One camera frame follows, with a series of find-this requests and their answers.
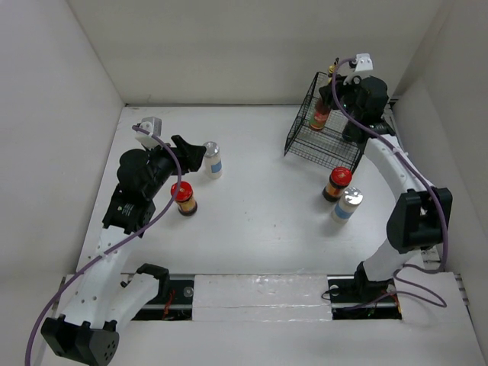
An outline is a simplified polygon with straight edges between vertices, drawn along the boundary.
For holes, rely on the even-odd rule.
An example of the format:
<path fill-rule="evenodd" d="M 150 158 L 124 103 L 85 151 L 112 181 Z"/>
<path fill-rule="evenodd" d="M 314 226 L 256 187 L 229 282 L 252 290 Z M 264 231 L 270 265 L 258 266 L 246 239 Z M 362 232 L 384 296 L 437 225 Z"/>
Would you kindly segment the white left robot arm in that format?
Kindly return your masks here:
<path fill-rule="evenodd" d="M 172 137 L 172 146 L 156 136 L 152 141 L 154 147 L 131 149 L 120 157 L 94 258 L 77 273 L 81 281 L 64 309 L 43 321 L 40 333 L 61 358 L 110 364 L 123 328 L 148 302 L 172 294 L 167 268 L 144 263 L 127 284 L 120 275 L 148 226 L 161 218 L 154 197 L 170 176 L 198 171 L 206 149 L 179 135 Z"/>

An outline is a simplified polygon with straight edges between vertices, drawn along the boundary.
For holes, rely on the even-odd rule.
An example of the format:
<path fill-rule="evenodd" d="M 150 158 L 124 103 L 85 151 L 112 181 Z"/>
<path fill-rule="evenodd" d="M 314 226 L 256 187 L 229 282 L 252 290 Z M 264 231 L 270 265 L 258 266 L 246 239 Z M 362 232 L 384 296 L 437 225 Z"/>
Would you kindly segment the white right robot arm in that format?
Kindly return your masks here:
<path fill-rule="evenodd" d="M 337 290 L 352 297 L 356 308 L 367 307 L 386 297 L 388 287 L 417 252 L 447 243 L 453 197 L 447 188 L 435 187 L 419 172 L 384 122 L 388 95 L 383 80 L 333 75 L 319 95 L 324 108 L 347 117 L 343 139 L 360 147 L 396 200 L 384 243 L 359 263 L 350 283 Z"/>

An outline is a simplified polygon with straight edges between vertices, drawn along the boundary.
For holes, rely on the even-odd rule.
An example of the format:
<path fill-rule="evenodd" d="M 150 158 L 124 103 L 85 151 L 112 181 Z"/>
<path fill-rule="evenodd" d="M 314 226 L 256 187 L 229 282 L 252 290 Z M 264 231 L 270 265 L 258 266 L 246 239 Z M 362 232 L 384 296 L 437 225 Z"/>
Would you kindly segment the dark soy sauce bottle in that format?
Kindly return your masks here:
<path fill-rule="evenodd" d="M 348 120 L 342 131 L 342 138 L 351 143 L 360 143 L 362 138 L 362 129 Z"/>

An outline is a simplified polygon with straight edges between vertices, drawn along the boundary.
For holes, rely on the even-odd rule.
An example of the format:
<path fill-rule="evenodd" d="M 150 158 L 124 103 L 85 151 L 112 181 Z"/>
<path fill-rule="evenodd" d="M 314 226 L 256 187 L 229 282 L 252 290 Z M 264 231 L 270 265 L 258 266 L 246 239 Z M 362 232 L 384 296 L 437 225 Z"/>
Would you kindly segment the red lid jar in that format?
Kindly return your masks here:
<path fill-rule="evenodd" d="M 197 201 L 190 183 L 181 181 L 180 185 L 174 183 L 171 186 L 171 195 L 176 194 L 175 203 L 178 205 L 178 212 L 186 217 L 197 212 Z"/>
<path fill-rule="evenodd" d="M 329 202 L 338 201 L 351 181 L 352 172 L 349 169 L 343 166 L 334 168 L 329 175 L 328 183 L 323 189 L 323 197 Z"/>

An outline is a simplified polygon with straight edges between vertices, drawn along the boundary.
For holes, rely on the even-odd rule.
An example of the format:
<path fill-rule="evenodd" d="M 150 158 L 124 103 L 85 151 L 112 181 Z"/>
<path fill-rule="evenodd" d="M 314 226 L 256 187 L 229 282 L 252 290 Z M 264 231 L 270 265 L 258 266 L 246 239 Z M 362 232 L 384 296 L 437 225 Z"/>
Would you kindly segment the yellow cap sauce bottle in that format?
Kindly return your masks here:
<path fill-rule="evenodd" d="M 309 121 L 310 129 L 315 131 L 321 131 L 326 125 L 329 114 L 329 106 L 323 101 L 321 97 L 319 97 L 314 106 L 313 116 L 310 118 Z"/>

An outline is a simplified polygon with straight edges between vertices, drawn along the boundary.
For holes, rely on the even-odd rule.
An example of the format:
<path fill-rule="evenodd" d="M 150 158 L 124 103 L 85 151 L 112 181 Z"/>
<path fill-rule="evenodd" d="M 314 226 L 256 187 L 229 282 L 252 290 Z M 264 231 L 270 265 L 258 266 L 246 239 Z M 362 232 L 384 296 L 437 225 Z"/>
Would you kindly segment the clear glass oil bottle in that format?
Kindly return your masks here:
<path fill-rule="evenodd" d="M 337 68 L 337 65 L 339 64 L 339 58 L 335 58 L 334 63 L 328 68 L 327 72 L 327 77 L 328 77 L 328 83 L 332 81 L 332 76 Z"/>

